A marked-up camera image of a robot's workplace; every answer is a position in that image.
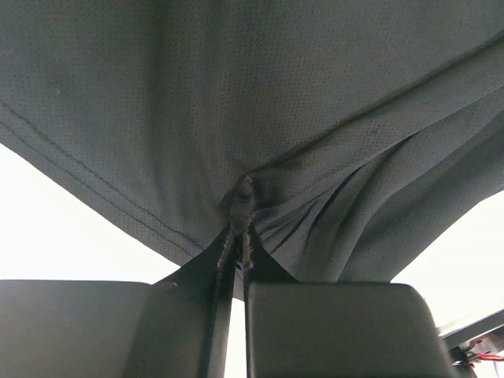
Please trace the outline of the black t shirt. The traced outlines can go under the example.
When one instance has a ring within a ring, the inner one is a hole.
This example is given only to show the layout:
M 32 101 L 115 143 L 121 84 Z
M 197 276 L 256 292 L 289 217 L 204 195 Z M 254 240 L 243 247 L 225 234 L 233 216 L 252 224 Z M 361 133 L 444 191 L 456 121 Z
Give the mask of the black t shirt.
M 390 280 L 503 189 L 503 4 L 4 1 L 1 141 L 177 264 L 247 183 L 292 276 Z

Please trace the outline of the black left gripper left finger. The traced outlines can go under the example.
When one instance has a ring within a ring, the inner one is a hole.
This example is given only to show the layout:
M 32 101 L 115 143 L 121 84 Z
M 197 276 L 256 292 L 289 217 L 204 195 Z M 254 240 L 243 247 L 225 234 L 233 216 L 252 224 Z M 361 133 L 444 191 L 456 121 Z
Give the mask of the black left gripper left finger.
M 154 284 L 4 280 L 4 377 L 221 377 L 235 266 L 230 228 Z

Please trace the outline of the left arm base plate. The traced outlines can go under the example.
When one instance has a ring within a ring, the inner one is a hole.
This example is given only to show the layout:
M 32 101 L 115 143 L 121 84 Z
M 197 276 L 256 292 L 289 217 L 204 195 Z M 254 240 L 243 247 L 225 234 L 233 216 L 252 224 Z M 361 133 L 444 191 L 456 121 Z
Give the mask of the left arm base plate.
M 491 362 L 496 377 L 503 377 L 503 310 L 440 336 L 459 377 L 477 377 L 475 365 Z

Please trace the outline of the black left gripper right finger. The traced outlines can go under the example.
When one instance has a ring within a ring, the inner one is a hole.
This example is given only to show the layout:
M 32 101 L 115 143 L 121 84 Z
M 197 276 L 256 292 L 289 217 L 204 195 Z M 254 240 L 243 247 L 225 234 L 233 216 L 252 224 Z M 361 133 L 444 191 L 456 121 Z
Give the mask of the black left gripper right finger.
M 453 377 L 425 300 L 396 283 L 300 283 L 243 233 L 250 377 Z

